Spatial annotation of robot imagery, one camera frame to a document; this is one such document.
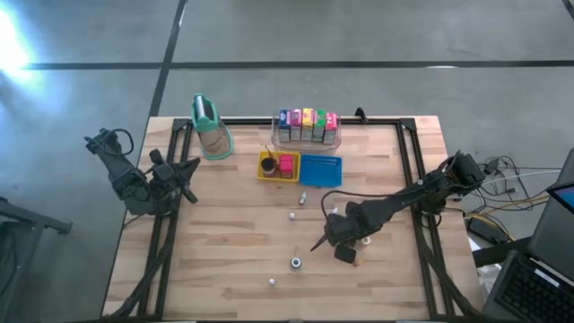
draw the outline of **gray floor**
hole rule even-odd
[[[177,4],[14,0],[0,10],[32,63],[161,62]],[[189,0],[174,61],[574,59],[573,30],[560,0]],[[2,74],[0,196],[74,222],[69,236],[43,238],[13,321],[99,315],[124,207],[82,138],[123,127],[138,150],[159,72]],[[574,146],[572,79],[567,67],[171,71],[159,114],[188,115],[194,92],[224,116],[359,106],[371,115],[432,114],[451,153],[560,167]],[[525,183],[537,192],[555,179]],[[500,219],[524,237],[540,210]]]

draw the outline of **blue plastic basket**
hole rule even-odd
[[[322,188],[341,186],[341,157],[302,154],[299,183]]]

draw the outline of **keyboard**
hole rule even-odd
[[[495,297],[497,303],[527,322],[574,322],[570,285],[525,256],[509,265],[512,275]]]

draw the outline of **wooden table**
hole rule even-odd
[[[415,117],[426,170],[447,158],[437,117]],[[173,118],[151,118],[139,167],[151,166],[148,154],[167,152]],[[328,189],[277,184],[256,179],[257,157],[273,147],[270,127],[232,126],[233,155],[222,161],[201,160],[191,179],[199,202],[182,200],[171,261],[164,319],[426,319],[429,317],[413,224],[408,210],[395,214],[360,252],[361,266],[333,257],[328,243],[310,253],[322,235],[325,219],[319,199]],[[414,157],[409,146],[412,169]],[[342,190],[385,194],[404,187],[396,138],[389,126],[343,126]],[[200,156],[194,135],[191,156]],[[298,204],[307,192],[304,206]],[[333,195],[329,209],[344,210],[360,201]],[[289,213],[296,214],[290,221]],[[144,272],[152,218],[130,224],[119,242],[104,314],[115,310]],[[462,216],[445,212],[439,227],[448,273],[461,292],[481,309],[483,297]],[[290,269],[291,258],[302,269]],[[276,286],[268,285],[270,278]],[[439,307],[438,280],[433,279]],[[152,287],[150,311],[155,303]]]

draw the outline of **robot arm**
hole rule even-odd
[[[132,145],[127,153],[122,153],[116,132],[127,134]],[[97,154],[108,169],[111,186],[130,214],[169,214],[177,208],[178,193],[191,203],[197,202],[196,196],[189,190],[189,181],[199,165],[199,158],[181,163],[167,162],[160,151],[154,149],[150,152],[153,166],[143,172],[126,158],[134,150],[134,141],[126,130],[102,128],[93,138],[84,139],[88,142],[86,148]],[[146,177],[148,173],[152,174],[149,181]]]
[[[457,153],[423,179],[385,199],[365,200],[359,204],[349,202],[345,207],[346,216],[329,214],[324,226],[325,234],[311,251],[327,240],[335,247],[336,258],[352,263],[356,256],[353,249],[356,241],[381,230],[396,212],[416,205],[426,214],[439,214],[448,196],[464,196],[479,188],[483,180],[484,174],[473,157]],[[331,191],[326,195],[332,193],[354,195],[341,191]]]

